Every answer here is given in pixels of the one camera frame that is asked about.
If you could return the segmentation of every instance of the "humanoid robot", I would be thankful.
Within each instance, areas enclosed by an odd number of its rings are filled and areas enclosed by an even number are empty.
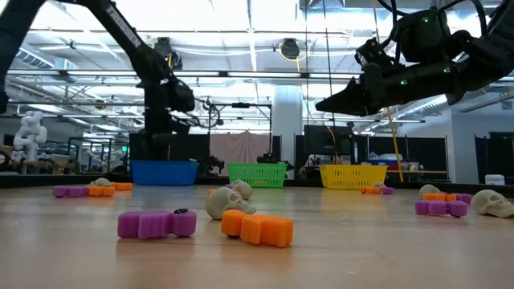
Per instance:
[[[47,129],[41,125],[42,112],[27,112],[21,120],[21,127],[14,136],[12,159],[37,161],[39,145],[47,141]]]

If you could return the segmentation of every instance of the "wooden floor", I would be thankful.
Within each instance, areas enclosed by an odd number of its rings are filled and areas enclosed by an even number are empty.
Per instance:
[[[204,210],[208,187],[136,187],[113,198],[0,190],[0,288],[512,288],[514,220],[414,214],[394,196],[256,189],[260,213],[293,218],[289,248],[227,239]],[[119,240],[127,210],[198,213],[193,238]]]

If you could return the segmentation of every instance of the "purple toy block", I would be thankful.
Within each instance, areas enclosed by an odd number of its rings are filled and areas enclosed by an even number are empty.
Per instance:
[[[447,214],[460,218],[467,215],[467,204],[464,201],[447,201]]]
[[[467,204],[463,201],[423,201],[415,204],[416,214],[445,215],[460,218],[467,214]]]
[[[54,197],[66,197],[67,187],[63,185],[55,186],[52,194]]]
[[[139,233],[139,218],[143,212],[125,212],[118,216],[118,237],[137,238]]]
[[[428,203],[428,201],[417,200],[415,207],[416,214],[428,214],[428,212],[430,211],[430,204]]]
[[[53,189],[54,197],[87,197],[88,187],[58,185]]]
[[[139,217],[138,238],[165,238],[168,234],[168,213],[148,212]]]
[[[472,196],[469,193],[457,193],[457,201],[463,201],[466,204],[471,204]]]
[[[380,190],[383,194],[393,194],[394,188],[388,188],[388,187],[381,187]]]
[[[170,218],[170,233],[177,237],[189,237],[196,230],[196,213],[188,209],[175,210]]]
[[[447,203],[445,201],[429,201],[429,214],[447,214]]]

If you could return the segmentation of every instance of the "orange toy block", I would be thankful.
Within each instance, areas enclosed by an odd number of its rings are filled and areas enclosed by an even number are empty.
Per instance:
[[[380,194],[380,188],[376,188],[376,187],[361,187],[361,193]]]
[[[116,190],[132,190],[132,183],[112,183],[112,186],[116,188]]]
[[[112,197],[116,192],[115,187],[98,187],[98,186],[90,186],[89,187],[89,196],[90,197]]]
[[[457,201],[457,195],[454,193],[424,193],[425,201]]]
[[[287,218],[228,210],[222,216],[222,232],[254,245],[285,247],[293,239],[293,222]]]

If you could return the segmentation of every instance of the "ceiling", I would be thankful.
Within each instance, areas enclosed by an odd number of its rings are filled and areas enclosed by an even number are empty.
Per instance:
[[[117,0],[116,6],[150,46],[157,37],[170,37],[173,48],[181,54],[184,71],[359,73],[361,68],[354,60],[354,51],[376,34],[372,1],[324,1],[326,19],[323,1],[319,0],[146,0],[144,5],[141,2],[135,4],[133,0]],[[499,2],[486,1],[485,4],[494,6]],[[0,7],[5,3],[6,0],[0,0]],[[305,3],[309,6],[307,14]],[[430,4],[427,0],[398,0],[397,3],[405,11],[416,11]],[[452,30],[467,29],[479,35],[478,20],[470,3],[458,4],[448,13],[448,18]],[[382,40],[389,34],[391,23],[390,13],[378,9],[378,34]],[[288,61],[275,49],[285,38],[297,39],[303,60]],[[129,58],[116,41],[86,8],[78,5],[47,1],[25,38],[24,47],[49,62],[66,59],[74,64],[72,68],[79,70],[132,70]],[[306,51],[309,51],[308,57],[305,57]],[[19,59],[11,68],[35,69]],[[137,83],[134,77],[99,78],[90,75],[75,80],[75,83],[66,83],[50,76],[14,75],[8,83],[15,100],[67,103],[103,100],[135,104],[142,101],[143,91],[134,87]],[[228,104],[237,101],[270,104],[274,87],[285,84],[283,79],[272,78],[185,77],[183,80],[193,88],[197,97]],[[332,90],[326,80],[313,80],[308,90],[306,79],[287,84],[301,86],[304,118],[318,120],[328,119],[331,115],[317,112],[314,104],[344,89],[345,81],[337,81]],[[116,85],[109,87],[102,82]],[[66,105],[61,109],[80,115],[142,115],[141,106],[97,109]],[[206,115],[200,105],[194,113]],[[245,128],[258,131],[268,126],[269,113],[264,110],[226,108],[222,115],[252,116],[253,119],[226,121],[218,128],[220,131]],[[122,129],[142,126],[139,120],[76,119],[88,124],[107,123]],[[363,129],[368,127],[367,124],[362,125]]]

